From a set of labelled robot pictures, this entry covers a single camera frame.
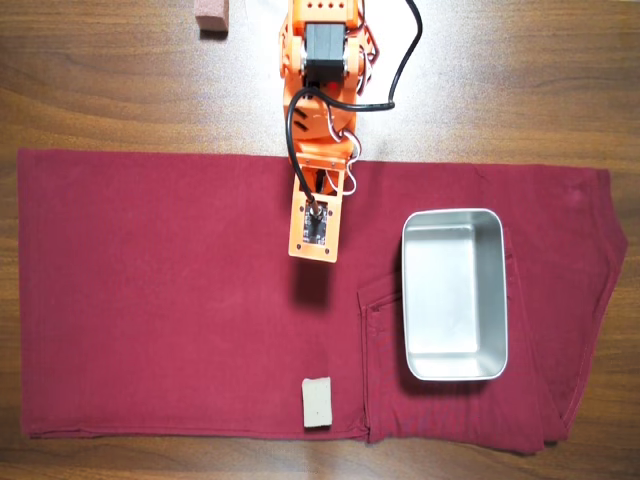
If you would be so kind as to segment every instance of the wood grain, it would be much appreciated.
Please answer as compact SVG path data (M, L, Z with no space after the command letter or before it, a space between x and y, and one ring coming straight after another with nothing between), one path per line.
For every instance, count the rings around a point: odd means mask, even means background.
M368 1L386 97L413 31ZM283 0L232 1L226 38L189 0L0 2L0 477L640 476L640 3L418 1L396 110L361 116L367 159L609 168L630 247L571 438L534 457L429 440L32 441L20 433L16 151L21 146L284 155Z

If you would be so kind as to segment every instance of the white eraser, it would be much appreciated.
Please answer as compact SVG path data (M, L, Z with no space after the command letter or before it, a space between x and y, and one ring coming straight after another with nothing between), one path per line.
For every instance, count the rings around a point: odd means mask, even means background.
M302 381L302 405L305 428L331 425L331 378L305 378Z
M229 0L195 0L193 9L200 30L229 31Z

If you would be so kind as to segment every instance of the red cloth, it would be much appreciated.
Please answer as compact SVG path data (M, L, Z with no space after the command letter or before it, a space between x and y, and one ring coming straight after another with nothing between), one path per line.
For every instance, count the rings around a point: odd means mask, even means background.
M23 150L24 432L422 436L534 452L565 439L626 239L603 170L356 166L338 263L287 256L282 158ZM509 362L490 382L413 378L397 287L415 211L505 226ZM305 430L304 378L333 425Z

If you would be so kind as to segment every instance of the silver tray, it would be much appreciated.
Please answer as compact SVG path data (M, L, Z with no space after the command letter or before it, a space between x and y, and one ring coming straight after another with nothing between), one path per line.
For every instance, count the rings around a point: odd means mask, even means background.
M502 224L486 209L411 215L402 232L407 362L421 380L498 377L507 365Z

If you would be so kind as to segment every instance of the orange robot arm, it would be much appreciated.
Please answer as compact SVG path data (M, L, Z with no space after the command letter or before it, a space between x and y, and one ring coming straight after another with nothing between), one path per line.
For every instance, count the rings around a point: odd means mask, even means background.
M285 118L304 87L316 87L342 103L356 103L378 56L363 7L358 0L289 0L280 30ZM335 262L347 163L354 150L360 150L354 135L356 113L329 109L322 99L303 96L292 120L293 146L315 202L309 201L296 176L289 254Z

